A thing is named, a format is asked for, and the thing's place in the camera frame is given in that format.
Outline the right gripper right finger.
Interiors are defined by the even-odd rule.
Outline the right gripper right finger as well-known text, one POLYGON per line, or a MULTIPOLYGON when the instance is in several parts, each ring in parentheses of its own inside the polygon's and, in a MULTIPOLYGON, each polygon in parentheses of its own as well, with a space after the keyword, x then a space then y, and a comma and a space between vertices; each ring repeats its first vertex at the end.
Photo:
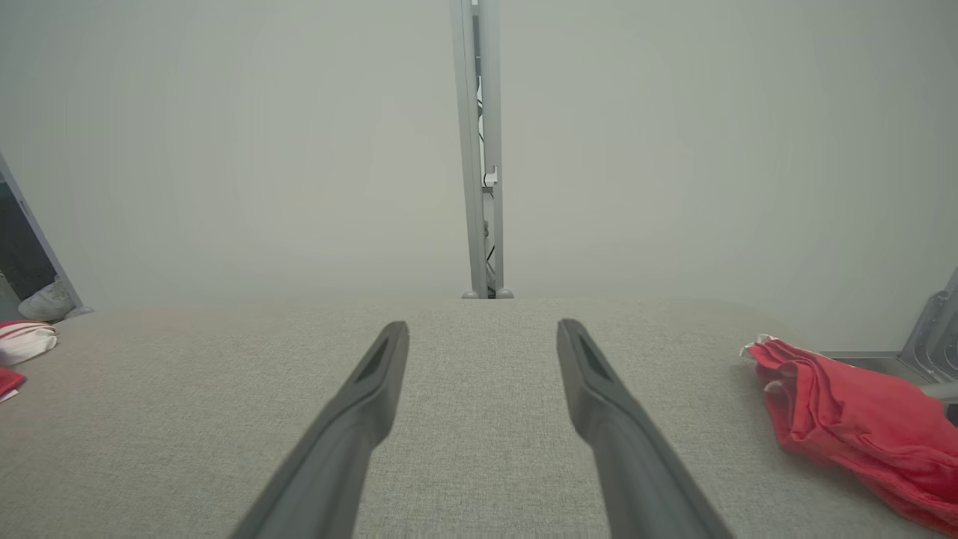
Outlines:
POLYGON ((570 420, 594 454, 612 538, 731 538, 585 325, 558 321, 555 348, 570 420))

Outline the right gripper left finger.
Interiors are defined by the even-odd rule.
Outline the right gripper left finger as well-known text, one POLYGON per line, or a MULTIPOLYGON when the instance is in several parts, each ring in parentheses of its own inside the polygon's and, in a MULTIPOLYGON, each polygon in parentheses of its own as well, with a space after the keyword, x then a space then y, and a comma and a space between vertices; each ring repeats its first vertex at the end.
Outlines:
POLYGON ((274 471, 233 538, 350 538, 372 453, 389 436, 409 352, 386 324, 344 385, 274 471))

